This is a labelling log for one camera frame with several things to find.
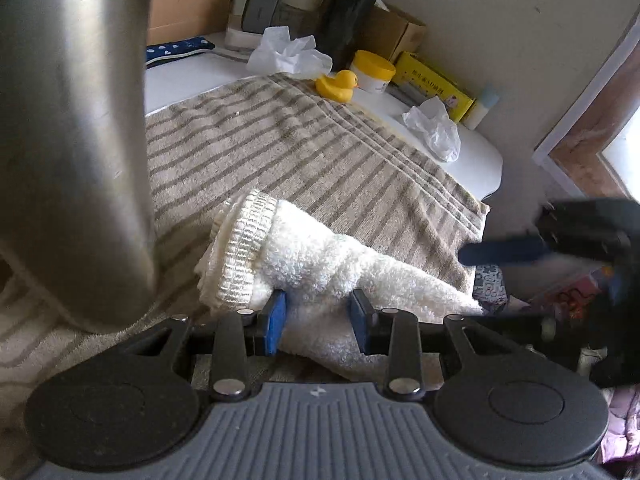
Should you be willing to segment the black charger adapter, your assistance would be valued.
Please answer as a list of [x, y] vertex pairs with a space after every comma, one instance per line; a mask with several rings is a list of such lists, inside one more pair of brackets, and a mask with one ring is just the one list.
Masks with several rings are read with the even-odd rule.
[[246, 0], [241, 20], [243, 32], [261, 35], [271, 25], [278, 0]]

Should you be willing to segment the yellow tin box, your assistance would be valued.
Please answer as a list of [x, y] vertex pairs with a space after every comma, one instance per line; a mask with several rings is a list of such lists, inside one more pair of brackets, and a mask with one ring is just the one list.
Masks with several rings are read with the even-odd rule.
[[460, 122], [475, 100], [446, 77], [424, 64], [410, 52], [402, 52], [396, 62], [392, 83], [418, 102], [439, 98], [454, 122]]

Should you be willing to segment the stainless steel thermos container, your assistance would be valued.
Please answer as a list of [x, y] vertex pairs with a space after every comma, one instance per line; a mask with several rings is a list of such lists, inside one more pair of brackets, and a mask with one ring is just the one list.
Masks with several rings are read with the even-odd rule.
[[151, 0], [1, 0], [1, 255], [68, 322], [123, 330], [157, 283]]

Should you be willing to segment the crumpled tissue near charger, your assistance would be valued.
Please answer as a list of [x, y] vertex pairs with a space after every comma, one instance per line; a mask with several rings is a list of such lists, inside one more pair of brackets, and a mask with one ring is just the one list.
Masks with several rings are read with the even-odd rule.
[[294, 79], [315, 80], [332, 72], [332, 58], [317, 49], [314, 36], [292, 39], [288, 26], [265, 29], [258, 47], [248, 58], [251, 74], [285, 74]]

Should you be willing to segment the crumpled tissue near tin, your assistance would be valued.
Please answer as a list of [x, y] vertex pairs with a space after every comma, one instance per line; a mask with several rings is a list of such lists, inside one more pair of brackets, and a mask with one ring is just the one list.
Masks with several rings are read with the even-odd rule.
[[445, 104], [437, 96], [411, 107], [401, 115], [401, 120], [441, 162], [455, 162], [459, 158], [458, 125], [450, 119]]

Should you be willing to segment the yellow lid cream jar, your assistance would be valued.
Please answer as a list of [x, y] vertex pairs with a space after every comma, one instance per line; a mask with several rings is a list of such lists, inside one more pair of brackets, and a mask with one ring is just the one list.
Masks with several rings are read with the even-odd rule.
[[349, 69], [358, 77], [358, 87], [371, 94], [382, 94], [396, 74], [396, 67], [382, 56], [357, 50]]

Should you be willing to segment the white blue tube bottle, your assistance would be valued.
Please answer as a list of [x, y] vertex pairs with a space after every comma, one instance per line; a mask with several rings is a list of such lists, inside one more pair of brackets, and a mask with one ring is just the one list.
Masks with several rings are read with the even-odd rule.
[[500, 96], [494, 88], [485, 87], [461, 119], [462, 125], [470, 130], [475, 130], [499, 100]]

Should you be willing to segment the black tall thermos bottle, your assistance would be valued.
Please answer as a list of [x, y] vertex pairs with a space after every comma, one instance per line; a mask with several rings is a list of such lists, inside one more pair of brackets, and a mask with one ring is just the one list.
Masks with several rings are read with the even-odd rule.
[[332, 58], [334, 72], [349, 66], [362, 21], [376, 0], [330, 0], [317, 28], [317, 48]]

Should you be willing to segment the blue dotted power strip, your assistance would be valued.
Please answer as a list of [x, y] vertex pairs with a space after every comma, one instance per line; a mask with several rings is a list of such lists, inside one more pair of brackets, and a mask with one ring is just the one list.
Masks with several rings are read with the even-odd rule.
[[193, 37], [174, 42], [164, 42], [163, 44], [153, 44], [147, 46], [146, 68], [152, 68], [174, 61], [190, 58], [190, 56], [212, 52], [216, 46], [202, 36]]

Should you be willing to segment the clear jar white lid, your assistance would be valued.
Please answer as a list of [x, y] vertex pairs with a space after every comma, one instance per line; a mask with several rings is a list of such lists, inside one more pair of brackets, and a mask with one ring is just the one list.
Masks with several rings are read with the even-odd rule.
[[314, 30], [323, 0], [279, 0], [272, 26], [287, 27], [292, 39], [308, 36]]

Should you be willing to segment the yellow rubber duck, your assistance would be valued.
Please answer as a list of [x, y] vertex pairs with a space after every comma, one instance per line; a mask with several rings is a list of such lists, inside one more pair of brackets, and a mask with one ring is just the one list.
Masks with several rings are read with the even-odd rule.
[[323, 99], [349, 103], [358, 87], [358, 77], [351, 70], [340, 70], [335, 76], [321, 75], [314, 86]]

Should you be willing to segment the small cardboard box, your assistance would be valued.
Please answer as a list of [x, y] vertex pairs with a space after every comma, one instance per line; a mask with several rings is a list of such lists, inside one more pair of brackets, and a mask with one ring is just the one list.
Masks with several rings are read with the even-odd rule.
[[393, 6], [387, 10], [374, 6], [357, 39], [357, 48], [395, 64], [399, 55], [414, 52], [426, 34], [424, 23]]

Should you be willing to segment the striped beige table towel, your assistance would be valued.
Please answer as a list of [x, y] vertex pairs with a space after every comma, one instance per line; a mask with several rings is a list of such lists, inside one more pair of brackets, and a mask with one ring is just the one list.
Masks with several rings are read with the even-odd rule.
[[203, 314], [195, 266], [217, 210], [256, 190], [464, 294], [474, 272], [457, 252], [479, 240], [488, 207], [433, 159], [355, 105], [283, 76], [227, 84], [146, 120], [160, 287], [141, 332]]

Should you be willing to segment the long cardboard box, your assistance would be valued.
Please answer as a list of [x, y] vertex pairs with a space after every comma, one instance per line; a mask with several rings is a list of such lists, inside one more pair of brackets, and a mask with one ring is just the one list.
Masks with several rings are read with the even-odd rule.
[[223, 32], [230, 10], [231, 0], [151, 0], [146, 44]]

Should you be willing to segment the white towel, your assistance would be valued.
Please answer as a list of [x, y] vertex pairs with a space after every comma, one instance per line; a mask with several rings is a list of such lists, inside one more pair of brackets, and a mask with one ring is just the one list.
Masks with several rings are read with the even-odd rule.
[[406, 310], [427, 323], [482, 310], [471, 295], [258, 190], [218, 209], [194, 271], [201, 304], [213, 315], [259, 310], [283, 290], [288, 316], [280, 350], [356, 382], [382, 382], [385, 365], [358, 348], [347, 314], [353, 290], [363, 290], [375, 307]]

